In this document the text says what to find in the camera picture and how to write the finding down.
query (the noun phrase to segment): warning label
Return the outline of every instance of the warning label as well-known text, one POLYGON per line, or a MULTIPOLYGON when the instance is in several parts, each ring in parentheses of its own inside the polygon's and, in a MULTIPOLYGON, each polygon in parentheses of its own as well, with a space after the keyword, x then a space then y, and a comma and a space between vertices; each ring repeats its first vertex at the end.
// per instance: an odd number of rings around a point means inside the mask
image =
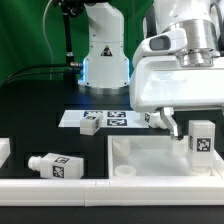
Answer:
POLYGON ((113 57, 113 55, 112 55, 112 53, 111 53, 111 50, 110 50, 110 48, 109 48, 108 45, 104 48, 104 50, 103 50, 101 56, 106 56, 106 57, 109 56, 109 57, 113 57))

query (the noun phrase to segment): black table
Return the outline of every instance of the black table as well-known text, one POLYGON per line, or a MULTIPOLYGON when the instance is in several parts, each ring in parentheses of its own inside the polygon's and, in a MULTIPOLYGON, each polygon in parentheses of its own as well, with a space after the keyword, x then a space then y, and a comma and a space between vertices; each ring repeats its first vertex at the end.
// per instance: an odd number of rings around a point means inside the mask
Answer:
MULTIPOLYGON (((0 88, 0 137, 9 137, 11 155, 0 178, 39 178, 28 159, 49 152, 80 156, 83 178, 108 178, 108 135, 168 135, 167 130, 101 128, 81 136, 79 128, 58 128, 67 109, 131 110, 128 94, 99 96, 80 93, 63 81, 17 81, 0 88)), ((175 119, 187 134, 189 119, 216 123, 216 149, 222 155, 224 123, 220 111, 179 112, 175 119)), ((223 223, 223 206, 150 207, 1 207, 0 223, 223 223)))

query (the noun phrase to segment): green backdrop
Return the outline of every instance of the green backdrop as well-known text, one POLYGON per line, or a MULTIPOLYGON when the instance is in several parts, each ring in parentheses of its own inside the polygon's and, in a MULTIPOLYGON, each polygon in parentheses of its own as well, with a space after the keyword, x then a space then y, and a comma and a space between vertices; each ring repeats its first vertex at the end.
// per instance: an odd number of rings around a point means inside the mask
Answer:
MULTIPOLYGON (((48 0, 0 1, 0 84, 12 72, 23 67, 50 63, 50 52, 42 33, 42 17, 47 3, 48 0)), ((124 15, 124 50, 131 60, 136 47, 143 39, 142 18, 152 0, 111 0, 109 3, 124 15)), ((64 29, 60 8, 53 5, 50 7, 46 30, 55 63, 65 62, 64 29)), ((81 61, 89 49, 86 12, 78 18, 71 19, 71 30, 74 54, 77 61, 81 61)))

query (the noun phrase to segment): cable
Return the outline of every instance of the cable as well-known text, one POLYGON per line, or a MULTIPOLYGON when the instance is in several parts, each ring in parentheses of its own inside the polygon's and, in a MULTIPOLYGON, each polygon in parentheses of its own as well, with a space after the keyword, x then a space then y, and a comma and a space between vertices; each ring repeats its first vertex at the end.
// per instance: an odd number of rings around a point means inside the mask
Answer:
POLYGON ((17 76, 14 76, 8 80, 6 80, 4 82, 4 86, 7 86, 9 84, 9 82, 13 81, 14 79, 17 79, 17 78, 22 78, 22 77, 25 77, 25 76, 31 76, 31 75, 52 75, 52 74, 63 74, 64 71, 59 71, 59 72, 36 72, 36 73, 26 73, 26 74, 19 74, 17 76))
POLYGON ((50 50, 50 55, 51 55, 51 64, 54 64, 54 53, 53 53, 53 50, 52 50, 52 47, 50 45, 50 42, 48 40, 48 37, 47 37, 47 32, 46 32, 46 17, 47 17, 47 14, 48 14, 48 11, 49 11, 49 8, 52 4, 53 0, 49 0, 46 8, 45 8, 45 11, 44 11, 44 14, 43 14, 43 20, 42 20, 42 29, 43 29, 43 35, 44 35, 44 39, 45 39, 45 42, 50 50))
POLYGON ((219 23, 219 29, 220 29, 220 37, 222 44, 224 46, 224 28, 223 28, 223 21, 222 21, 222 12, 219 6, 220 1, 213 2, 210 6, 210 9, 214 6, 218 15, 218 23, 219 23))
POLYGON ((42 64, 42 65, 34 65, 34 66, 30 66, 30 67, 26 67, 23 68, 13 74, 11 74, 3 83, 4 86, 7 85, 7 83, 13 79, 14 77, 20 76, 21 73, 28 71, 28 70, 32 70, 32 69, 38 69, 38 68, 63 68, 63 67, 70 67, 70 64, 42 64))
POLYGON ((138 35, 137 35, 137 24, 136 24, 136 14, 135 14, 135 0, 132 0, 132 17, 133 17, 133 26, 134 26, 134 33, 135 33, 135 45, 138 47, 138 35))

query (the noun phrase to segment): bottle-shaped object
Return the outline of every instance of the bottle-shaped object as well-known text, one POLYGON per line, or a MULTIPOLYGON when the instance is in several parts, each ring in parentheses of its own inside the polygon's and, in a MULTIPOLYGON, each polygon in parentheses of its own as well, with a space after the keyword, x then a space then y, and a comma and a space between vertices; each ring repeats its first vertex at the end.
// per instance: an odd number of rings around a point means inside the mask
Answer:
POLYGON ((48 153, 45 157, 31 157, 30 169, 39 171, 40 176, 48 179, 80 179, 84 174, 82 158, 48 153))

